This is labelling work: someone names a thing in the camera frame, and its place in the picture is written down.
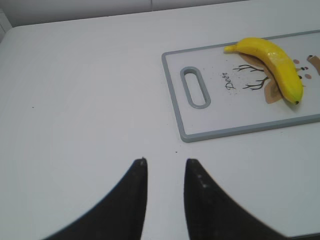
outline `cutting board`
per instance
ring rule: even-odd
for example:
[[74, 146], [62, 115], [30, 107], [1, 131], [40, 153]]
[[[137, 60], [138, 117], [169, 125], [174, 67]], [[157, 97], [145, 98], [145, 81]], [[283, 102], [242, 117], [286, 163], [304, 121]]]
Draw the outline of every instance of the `cutting board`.
[[224, 46], [235, 42], [162, 55], [184, 142], [320, 121], [320, 70], [312, 61], [320, 58], [320, 30], [265, 39], [280, 46], [295, 63], [304, 85], [298, 105], [283, 99], [268, 69], [258, 59], [225, 54]]

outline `white wall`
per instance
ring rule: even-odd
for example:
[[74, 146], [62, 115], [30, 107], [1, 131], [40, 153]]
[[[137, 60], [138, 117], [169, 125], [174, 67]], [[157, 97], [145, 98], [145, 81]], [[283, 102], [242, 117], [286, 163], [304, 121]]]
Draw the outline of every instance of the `white wall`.
[[241, 0], [0, 0], [12, 26], [140, 13]]
[[177, 9], [177, 8], [186, 8], [194, 7], [201, 5], [210, 5], [210, 4], [221, 4], [229, 2], [237, 2], [243, 0], [152, 0], [152, 9], [164, 10], [164, 9]]

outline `yellow banana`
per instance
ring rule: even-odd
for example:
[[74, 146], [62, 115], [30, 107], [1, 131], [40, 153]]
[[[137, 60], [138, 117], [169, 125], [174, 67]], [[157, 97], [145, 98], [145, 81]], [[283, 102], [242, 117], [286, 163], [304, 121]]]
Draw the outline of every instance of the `yellow banana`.
[[298, 104], [303, 96], [304, 88], [296, 67], [290, 57], [271, 41], [248, 37], [235, 45], [224, 48], [225, 53], [240, 52], [252, 55], [264, 62], [272, 72], [282, 95], [290, 103]]

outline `banana stem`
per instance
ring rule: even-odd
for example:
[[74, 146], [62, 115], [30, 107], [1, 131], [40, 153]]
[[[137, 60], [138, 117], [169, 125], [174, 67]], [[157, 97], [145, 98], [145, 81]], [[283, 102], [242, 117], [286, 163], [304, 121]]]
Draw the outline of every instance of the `banana stem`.
[[225, 53], [232, 53], [232, 52], [236, 52], [237, 51], [237, 46], [236, 45], [229, 45], [224, 47], [224, 52]]

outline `white cutting board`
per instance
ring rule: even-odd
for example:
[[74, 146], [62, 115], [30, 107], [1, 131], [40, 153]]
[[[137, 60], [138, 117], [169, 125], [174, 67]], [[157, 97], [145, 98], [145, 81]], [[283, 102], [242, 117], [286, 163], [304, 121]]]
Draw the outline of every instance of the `white cutting board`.
[[[320, 32], [267, 39], [280, 46], [295, 62], [299, 61], [295, 65], [297, 69], [302, 68], [298, 74], [302, 76], [305, 87], [302, 101], [298, 105], [292, 105], [283, 99], [268, 104], [264, 88], [269, 79], [261, 89], [243, 89], [247, 84], [259, 84], [257, 80], [263, 80], [266, 74], [263, 71], [252, 71], [253, 68], [238, 71], [236, 68], [248, 63], [236, 53], [224, 54], [224, 46], [233, 43], [166, 52], [162, 55], [183, 141], [200, 141], [320, 120], [320, 76], [316, 68], [307, 61], [309, 55], [320, 57]], [[198, 109], [189, 104], [181, 77], [181, 71], [186, 67], [200, 71], [211, 100], [208, 107]], [[192, 95], [195, 88], [199, 89], [198, 82], [188, 83]], [[192, 99], [198, 102], [199, 96], [194, 95]]]

